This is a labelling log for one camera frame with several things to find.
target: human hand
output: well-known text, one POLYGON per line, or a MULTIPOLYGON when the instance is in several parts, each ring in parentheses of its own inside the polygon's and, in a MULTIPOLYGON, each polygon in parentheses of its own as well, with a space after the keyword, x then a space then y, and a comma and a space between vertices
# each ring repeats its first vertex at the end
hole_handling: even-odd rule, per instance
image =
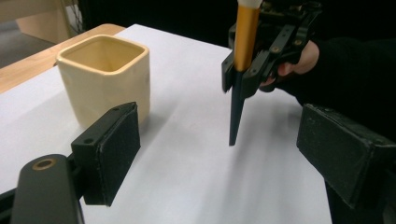
MULTIPOLYGON (((300 61, 297 64, 282 63, 277 68, 278 79, 282 81, 285 78, 292 77, 295 74, 302 75, 311 71, 318 62, 319 48, 312 41, 308 41, 305 48, 301 52, 300 61)), ((261 84, 262 87, 268 86, 275 81, 275 78, 269 76, 268 79, 261 84)))

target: black bracket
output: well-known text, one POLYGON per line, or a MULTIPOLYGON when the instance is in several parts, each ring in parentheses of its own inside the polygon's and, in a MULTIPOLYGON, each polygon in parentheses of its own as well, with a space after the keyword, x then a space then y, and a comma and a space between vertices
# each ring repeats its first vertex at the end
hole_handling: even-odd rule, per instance
POLYGON ((137 105, 107 111, 71 144, 73 153, 28 162, 0 195, 0 223, 84 223, 79 199, 110 206, 140 148, 137 105))
POLYGON ((332 223, 396 223, 394 142, 333 109, 305 105, 297 147, 337 195, 329 198, 332 223))

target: dark background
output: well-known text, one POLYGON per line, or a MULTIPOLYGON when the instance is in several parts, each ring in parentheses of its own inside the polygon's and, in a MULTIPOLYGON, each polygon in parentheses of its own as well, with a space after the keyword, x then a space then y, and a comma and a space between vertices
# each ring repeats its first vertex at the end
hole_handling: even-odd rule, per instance
MULTIPOLYGON (((323 13, 317 37, 350 36, 360 40, 396 36, 395 7, 390 0, 320 0, 323 13)), ((236 22, 236 0, 79 0, 86 30, 103 23, 124 27, 138 23, 227 47, 236 22)))

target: screw hole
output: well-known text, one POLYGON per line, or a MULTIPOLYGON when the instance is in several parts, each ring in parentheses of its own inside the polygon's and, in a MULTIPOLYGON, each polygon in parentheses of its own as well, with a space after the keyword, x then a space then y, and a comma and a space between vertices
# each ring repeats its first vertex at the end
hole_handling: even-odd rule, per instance
POLYGON ((33 165, 33 169, 36 171, 46 170, 55 164, 55 159, 44 159, 42 161, 38 161, 33 165))

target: gold metal rod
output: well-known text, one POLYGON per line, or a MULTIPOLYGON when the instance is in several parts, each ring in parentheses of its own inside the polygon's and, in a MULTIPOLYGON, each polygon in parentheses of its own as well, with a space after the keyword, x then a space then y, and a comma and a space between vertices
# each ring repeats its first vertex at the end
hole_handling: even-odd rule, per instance
POLYGON ((259 15, 260 8, 238 5, 233 61, 238 72, 246 71, 251 65, 259 15))

